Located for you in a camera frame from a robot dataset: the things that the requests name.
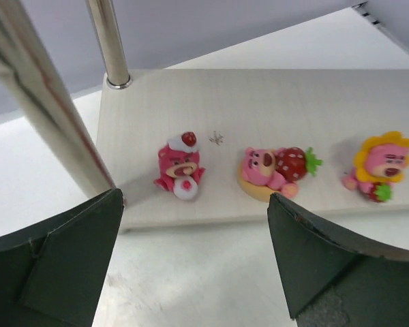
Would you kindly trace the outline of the pink bear yellow flower toy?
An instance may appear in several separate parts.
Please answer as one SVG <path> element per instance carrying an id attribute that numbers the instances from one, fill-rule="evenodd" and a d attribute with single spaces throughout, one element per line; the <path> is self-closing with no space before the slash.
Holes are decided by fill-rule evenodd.
<path id="1" fill-rule="evenodd" d="M 403 181 L 408 166 L 409 138 L 400 131 L 389 131 L 363 142 L 342 184 L 348 190 L 361 192 L 372 202 L 388 202 L 393 195 L 393 184 Z"/>

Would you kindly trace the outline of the pink strawberry cake toy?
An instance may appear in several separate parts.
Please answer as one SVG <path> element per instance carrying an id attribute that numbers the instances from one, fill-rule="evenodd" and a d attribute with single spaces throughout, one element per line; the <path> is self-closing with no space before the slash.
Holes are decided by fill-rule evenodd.
<path id="1" fill-rule="evenodd" d="M 267 202 L 273 193 L 293 198 L 299 192 L 297 182 L 308 174 L 316 176 L 322 165 L 323 160 L 317 158 L 312 147 L 248 147 L 239 164 L 237 180 L 247 195 L 261 202 Z"/>

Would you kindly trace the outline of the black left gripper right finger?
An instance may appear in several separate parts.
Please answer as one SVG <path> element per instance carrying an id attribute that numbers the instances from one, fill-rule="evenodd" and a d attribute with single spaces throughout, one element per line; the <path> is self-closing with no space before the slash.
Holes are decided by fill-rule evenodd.
<path id="1" fill-rule="evenodd" d="M 269 231 L 298 326 L 409 326 L 409 250 L 367 238 L 277 193 Z"/>

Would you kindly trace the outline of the pink bear strawberry toy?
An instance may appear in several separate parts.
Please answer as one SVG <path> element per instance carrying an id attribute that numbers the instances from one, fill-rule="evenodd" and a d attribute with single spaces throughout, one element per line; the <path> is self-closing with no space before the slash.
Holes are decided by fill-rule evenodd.
<path id="1" fill-rule="evenodd" d="M 186 131 L 168 139 L 157 156 L 160 177 L 154 180 L 154 184 L 180 200 L 193 200 L 205 173 L 205 168 L 200 166 L 196 134 Z"/>

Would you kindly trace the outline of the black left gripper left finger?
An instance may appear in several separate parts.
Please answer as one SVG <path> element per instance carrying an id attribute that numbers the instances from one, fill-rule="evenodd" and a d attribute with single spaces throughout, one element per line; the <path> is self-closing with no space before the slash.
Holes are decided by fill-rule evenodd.
<path id="1" fill-rule="evenodd" d="M 0 326 L 91 326 L 123 209 L 111 189 L 0 236 Z"/>

